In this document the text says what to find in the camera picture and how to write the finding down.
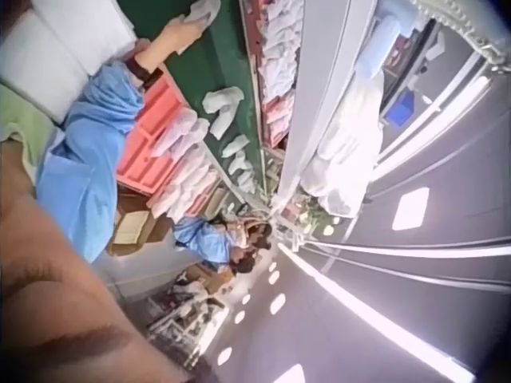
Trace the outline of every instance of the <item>blue cloth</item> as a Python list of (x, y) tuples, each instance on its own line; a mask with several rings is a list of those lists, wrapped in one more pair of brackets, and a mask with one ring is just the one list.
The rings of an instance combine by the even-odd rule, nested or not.
[(144, 98), (121, 62), (104, 65), (76, 100), (38, 169), (36, 196), (78, 254), (94, 261), (113, 235), (116, 170)]
[(176, 241), (212, 263), (229, 263), (232, 243), (224, 232), (219, 232), (202, 218), (185, 217), (174, 227)]

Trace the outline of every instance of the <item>blue sleeve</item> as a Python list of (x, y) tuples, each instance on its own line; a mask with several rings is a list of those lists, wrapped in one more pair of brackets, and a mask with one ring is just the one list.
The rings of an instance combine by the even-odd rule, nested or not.
[(112, 237), (117, 165), (143, 106), (125, 65), (104, 65), (73, 103), (39, 169), (38, 202), (89, 262)]

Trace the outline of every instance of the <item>green table surface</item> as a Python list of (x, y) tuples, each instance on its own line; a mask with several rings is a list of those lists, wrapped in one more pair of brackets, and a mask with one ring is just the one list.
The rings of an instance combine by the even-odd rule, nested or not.
[[(172, 18), (188, 14), (191, 0), (118, 0), (128, 19), (135, 25), (139, 38), (154, 39)], [(184, 98), (200, 117), (213, 122), (216, 115), (208, 115), (202, 107), (207, 92), (237, 86), (245, 99), (229, 130), (218, 141), (208, 134), (204, 142), (220, 165), (227, 169), (232, 158), (221, 158), (222, 150), (239, 134), (250, 140), (245, 148), (248, 160), (255, 169), (255, 178), (263, 182), (261, 151), (257, 134), (256, 104), (251, 69), (238, 0), (222, 0), (220, 12), (202, 38), (183, 54), (173, 54), (166, 62)], [(233, 181), (241, 172), (234, 175)]]

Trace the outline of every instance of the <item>metal chain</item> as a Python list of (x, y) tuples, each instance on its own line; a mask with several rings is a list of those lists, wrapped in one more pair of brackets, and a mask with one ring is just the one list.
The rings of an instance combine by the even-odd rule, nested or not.
[(425, 16), (435, 19), (460, 34), (490, 64), (494, 71), (511, 71), (509, 52), (502, 52), (473, 24), (464, 10), (463, 0), (410, 0)]

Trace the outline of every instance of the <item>light fixture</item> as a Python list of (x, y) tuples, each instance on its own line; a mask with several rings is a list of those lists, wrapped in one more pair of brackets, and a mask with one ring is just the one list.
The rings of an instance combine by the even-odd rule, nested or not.
[(270, 278), (268, 279), (268, 281), (270, 282), (271, 285), (275, 285), (277, 283), (277, 281), (279, 280), (280, 278), (280, 271), (275, 271), (273, 274), (270, 275)]
[(325, 228), (323, 229), (323, 235), (329, 237), (332, 234), (334, 234), (334, 231), (335, 229), (332, 225), (326, 225)]
[(403, 195), (399, 200), (392, 230), (400, 231), (420, 227), (424, 221), (429, 197), (429, 188), (420, 188)]
[(250, 294), (247, 294), (243, 297), (243, 300), (241, 301), (241, 304), (242, 305), (246, 305), (247, 303), (250, 302), (250, 299), (252, 298), (252, 296)]
[(373, 171), (372, 181), (379, 180), (394, 169), (404, 164), (411, 157), (418, 154), (442, 134), (455, 125), (459, 117), (475, 102), (475, 100), (488, 88), (489, 78), (479, 77), (472, 84), (463, 89), (460, 94), (431, 121), (421, 132), (404, 144), (386, 160), (380, 163)]
[(344, 290), (339, 284), (321, 274), (282, 243), (279, 243), (279, 248), (296, 266), (314, 278), (324, 290), (332, 294), (346, 308), (385, 338), (455, 383), (471, 383), (474, 381), (475, 376), (469, 370), (459, 365), (452, 357), (445, 355), (432, 345), (381, 315), (353, 294)]
[(245, 319), (245, 312), (240, 311), (234, 318), (234, 323), (239, 325)]
[(224, 351), (222, 351), (220, 353), (220, 355), (218, 356), (218, 359), (216, 360), (216, 363), (218, 364), (218, 366), (224, 365), (229, 360), (231, 355), (232, 355), (232, 347), (229, 347), (229, 348), (225, 349)]
[(275, 298), (270, 305), (271, 315), (277, 314), (280, 311), (280, 309), (282, 309), (285, 303), (286, 303), (285, 294), (280, 294), (277, 298)]
[(282, 377), (273, 383), (305, 383), (305, 375), (301, 365), (292, 366)]

